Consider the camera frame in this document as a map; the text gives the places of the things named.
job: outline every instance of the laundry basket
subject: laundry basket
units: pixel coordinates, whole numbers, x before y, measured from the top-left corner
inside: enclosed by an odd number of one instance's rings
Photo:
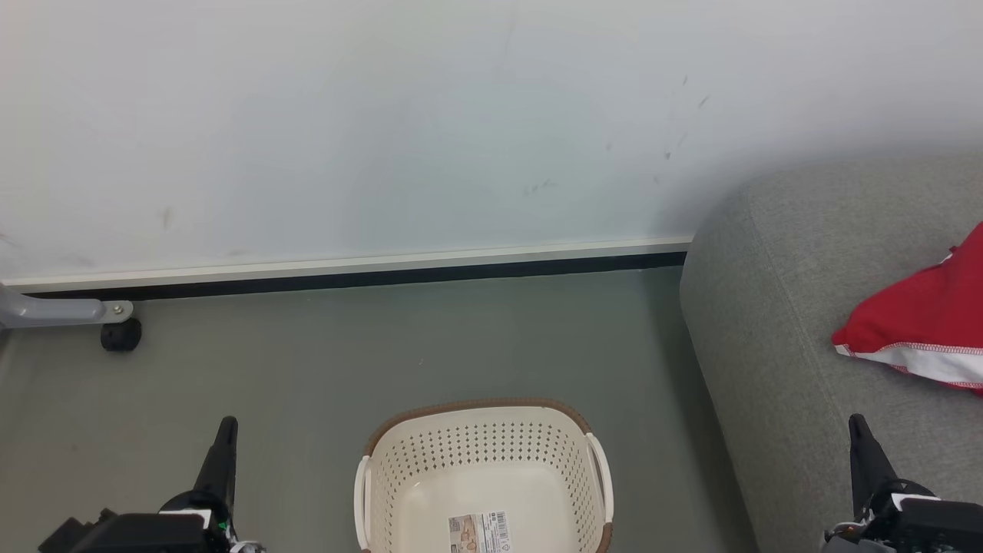
[[[613,516],[600,442],[550,399],[397,415],[355,477],[355,530],[372,553],[604,553]]]

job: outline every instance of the black baseboard strip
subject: black baseboard strip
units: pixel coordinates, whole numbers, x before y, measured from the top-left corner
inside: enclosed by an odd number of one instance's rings
[[[575,273],[601,273],[605,271],[623,271],[630,269],[652,269],[655,267],[679,266],[682,265],[685,259],[685,252],[673,252],[635,256],[472,265],[468,267],[409,269],[405,271],[384,271],[378,273],[285,276],[279,278],[258,278],[254,280],[223,280],[219,282],[198,282],[192,284],[164,284],[155,286],[102,288],[96,290],[71,290],[62,292],[44,292],[31,295],[34,297],[44,298],[87,297],[97,298],[103,301],[114,299],[145,301],[149,299],[254,294],[262,292],[285,292],[324,288],[354,288],[359,286],[384,286],[388,284],[442,282],[449,280],[470,280],[475,278],[535,277]]]

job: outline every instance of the caster wheel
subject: caster wheel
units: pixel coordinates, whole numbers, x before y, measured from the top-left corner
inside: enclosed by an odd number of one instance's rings
[[[102,325],[99,341],[106,351],[133,351],[140,343],[144,334],[140,321],[134,318],[122,323],[107,323]]]

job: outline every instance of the red cushion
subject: red cushion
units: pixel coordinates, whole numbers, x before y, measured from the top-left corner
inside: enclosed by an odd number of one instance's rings
[[[939,265],[857,306],[833,344],[983,395],[983,223]]]

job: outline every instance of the gray floor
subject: gray floor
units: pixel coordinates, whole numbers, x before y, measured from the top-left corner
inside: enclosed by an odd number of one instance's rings
[[[273,553],[357,551],[361,450],[398,411],[544,396],[580,410],[615,486],[612,551],[751,551],[678,307],[679,268],[141,304],[144,340],[7,336],[0,540],[34,551],[68,517],[153,511],[239,417],[236,526]]]

